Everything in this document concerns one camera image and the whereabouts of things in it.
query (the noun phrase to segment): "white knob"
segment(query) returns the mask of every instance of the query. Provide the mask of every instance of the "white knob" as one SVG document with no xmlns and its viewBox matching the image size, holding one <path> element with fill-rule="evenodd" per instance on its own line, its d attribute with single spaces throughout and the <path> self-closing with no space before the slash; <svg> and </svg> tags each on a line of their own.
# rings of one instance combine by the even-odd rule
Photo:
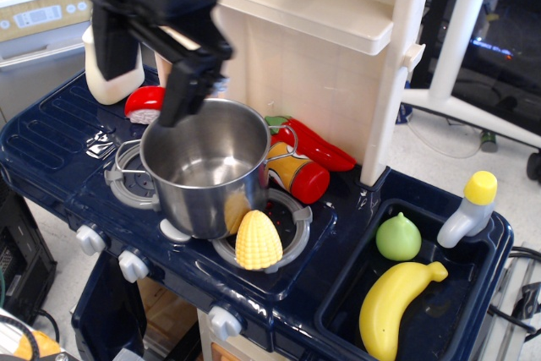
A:
<svg viewBox="0 0 541 361">
<path fill-rule="evenodd" d="M 212 332 L 222 341 L 231 336 L 238 336 L 243 329 L 240 321 L 220 306 L 215 306 L 210 310 L 209 320 Z"/>
<path fill-rule="evenodd" d="M 76 237 L 83 252 L 87 255 L 100 253 L 107 246 L 100 234 L 88 226 L 79 227 Z"/>
<path fill-rule="evenodd" d="M 118 264 L 122 275 L 128 282 L 134 283 L 138 279 L 143 279 L 149 275 L 149 267 L 131 251 L 123 251 L 118 256 Z"/>
</svg>

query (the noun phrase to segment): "yellow cap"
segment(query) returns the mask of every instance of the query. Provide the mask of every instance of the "yellow cap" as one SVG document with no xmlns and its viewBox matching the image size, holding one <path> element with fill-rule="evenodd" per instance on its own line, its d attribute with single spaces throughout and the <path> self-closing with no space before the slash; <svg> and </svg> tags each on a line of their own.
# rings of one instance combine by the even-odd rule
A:
<svg viewBox="0 0 541 361">
<path fill-rule="evenodd" d="M 498 180 L 488 171 L 479 171 L 472 175 L 464 187 L 464 197 L 475 205 L 489 205 L 496 197 Z"/>
</svg>

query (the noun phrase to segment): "toy ketchup bottle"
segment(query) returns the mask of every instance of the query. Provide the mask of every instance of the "toy ketchup bottle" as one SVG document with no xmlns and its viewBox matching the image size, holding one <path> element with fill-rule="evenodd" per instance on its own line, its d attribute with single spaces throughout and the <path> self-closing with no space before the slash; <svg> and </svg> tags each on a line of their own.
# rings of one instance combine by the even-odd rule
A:
<svg viewBox="0 0 541 361">
<path fill-rule="evenodd" d="M 291 149 L 292 147 L 273 137 L 267 158 L 286 154 Z M 331 180 L 329 171 L 307 156 L 298 154 L 269 161 L 267 167 L 270 178 L 306 205 L 323 196 Z"/>
</svg>

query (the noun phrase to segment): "cream shelf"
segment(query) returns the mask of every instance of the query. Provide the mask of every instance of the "cream shelf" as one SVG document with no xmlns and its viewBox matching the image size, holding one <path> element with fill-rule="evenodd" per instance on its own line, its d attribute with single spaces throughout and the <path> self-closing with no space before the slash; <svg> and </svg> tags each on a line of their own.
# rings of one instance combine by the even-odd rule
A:
<svg viewBox="0 0 541 361">
<path fill-rule="evenodd" d="M 220 0 L 242 13 L 368 55 L 391 40 L 393 7 L 373 0 Z"/>
</svg>

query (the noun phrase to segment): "toy faucet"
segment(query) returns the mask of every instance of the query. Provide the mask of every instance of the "toy faucet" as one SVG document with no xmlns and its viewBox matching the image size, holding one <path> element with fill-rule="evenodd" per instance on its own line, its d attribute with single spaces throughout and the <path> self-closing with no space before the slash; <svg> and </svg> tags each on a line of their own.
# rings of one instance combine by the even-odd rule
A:
<svg viewBox="0 0 541 361">
<path fill-rule="evenodd" d="M 494 210 L 497 188 L 498 181 L 492 173 L 474 173 L 466 183 L 460 206 L 438 233 L 438 243 L 451 249 L 464 236 L 471 237 L 483 230 Z"/>
</svg>

